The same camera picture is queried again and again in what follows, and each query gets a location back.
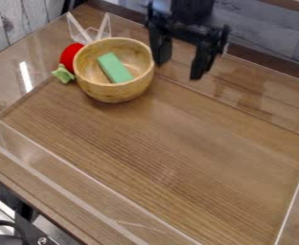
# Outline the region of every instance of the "green object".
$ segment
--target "green object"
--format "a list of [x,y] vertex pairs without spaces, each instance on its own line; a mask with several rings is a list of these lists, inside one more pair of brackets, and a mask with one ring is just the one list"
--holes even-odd
[[69,83],[70,80],[74,80],[74,75],[66,70],[63,64],[58,65],[57,70],[53,71],[51,74],[63,84]]
[[113,53],[100,56],[98,62],[110,82],[120,83],[134,78]]

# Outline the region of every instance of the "wooden bowl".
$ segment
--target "wooden bowl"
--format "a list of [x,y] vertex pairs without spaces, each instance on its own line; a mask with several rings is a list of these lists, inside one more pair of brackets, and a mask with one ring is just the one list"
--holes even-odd
[[[122,83],[110,83],[98,65],[98,56],[113,52],[134,76]],[[146,89],[154,73],[148,46],[129,38],[106,38],[86,45],[74,55],[78,86],[96,100],[117,103],[132,100]]]

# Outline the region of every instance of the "green sponge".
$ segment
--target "green sponge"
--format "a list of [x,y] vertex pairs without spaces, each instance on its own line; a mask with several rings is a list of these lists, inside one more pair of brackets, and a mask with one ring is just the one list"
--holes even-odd
[[110,82],[120,83],[134,78],[113,53],[100,56],[98,63]]

